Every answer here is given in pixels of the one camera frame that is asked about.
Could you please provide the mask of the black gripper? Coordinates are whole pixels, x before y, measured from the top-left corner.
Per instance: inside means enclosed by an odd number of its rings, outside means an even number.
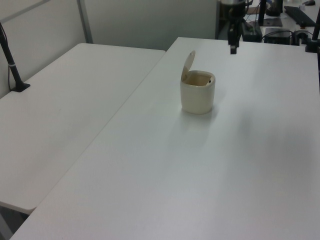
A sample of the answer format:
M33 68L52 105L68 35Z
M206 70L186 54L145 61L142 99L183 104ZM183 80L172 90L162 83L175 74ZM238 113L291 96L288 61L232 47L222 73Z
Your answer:
M228 44L230 46L230 54L237 53L238 44L243 35L243 28L246 21L243 17L247 14L248 6L246 0L221 0L223 6L227 8L229 27L227 31Z

